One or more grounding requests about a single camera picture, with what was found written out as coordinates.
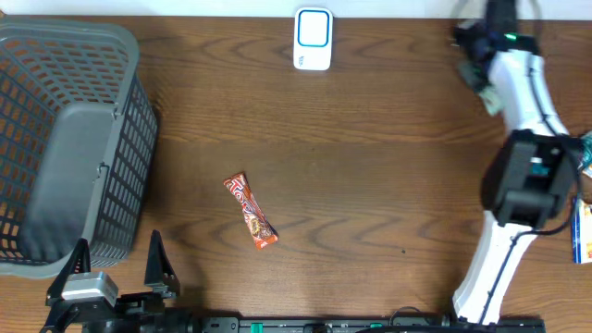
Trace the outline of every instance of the brown wrapper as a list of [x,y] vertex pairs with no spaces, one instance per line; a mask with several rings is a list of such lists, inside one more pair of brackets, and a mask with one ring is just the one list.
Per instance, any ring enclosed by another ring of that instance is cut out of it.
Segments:
[[255,201],[244,172],[224,180],[224,186],[234,195],[242,206],[244,222],[251,231],[257,249],[261,250],[278,241],[278,235],[271,227],[265,215]]

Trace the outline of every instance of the basket bottom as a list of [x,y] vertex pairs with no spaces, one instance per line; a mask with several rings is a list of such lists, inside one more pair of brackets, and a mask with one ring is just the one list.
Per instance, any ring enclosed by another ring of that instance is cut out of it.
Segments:
[[113,105],[69,105],[55,120],[19,233],[23,254],[53,263],[82,235],[113,123]]

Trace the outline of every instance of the laundry basket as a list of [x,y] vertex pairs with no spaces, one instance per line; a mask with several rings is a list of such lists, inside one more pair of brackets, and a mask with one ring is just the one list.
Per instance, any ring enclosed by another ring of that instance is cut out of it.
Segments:
[[56,275],[78,238],[126,258],[157,124],[123,28],[0,19],[0,274]]

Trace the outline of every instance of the white backdrop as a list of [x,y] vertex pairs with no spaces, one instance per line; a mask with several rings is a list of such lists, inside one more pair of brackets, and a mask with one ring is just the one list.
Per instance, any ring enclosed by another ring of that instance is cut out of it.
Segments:
[[[521,17],[532,18],[528,0]],[[538,0],[544,19],[592,20],[592,0]],[[457,0],[0,0],[7,14],[291,17],[323,6],[337,18],[447,18]],[[481,16],[485,0],[468,0],[463,17]]]

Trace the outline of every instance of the wooden table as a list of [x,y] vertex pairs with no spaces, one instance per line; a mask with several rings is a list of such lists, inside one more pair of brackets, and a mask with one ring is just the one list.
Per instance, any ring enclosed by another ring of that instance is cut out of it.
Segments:
[[[288,18],[77,18],[137,37],[161,117],[134,251],[108,269],[142,286],[159,229],[179,304],[245,316],[447,309],[482,228],[480,179],[504,141],[464,86],[450,21],[337,19],[327,72],[292,65]],[[574,134],[592,128],[589,23],[546,24],[547,79]],[[222,180],[245,170],[279,243],[256,251]],[[503,304],[549,332],[592,330],[592,265],[569,232],[539,239]],[[2,331],[38,331],[50,280],[0,277]]]

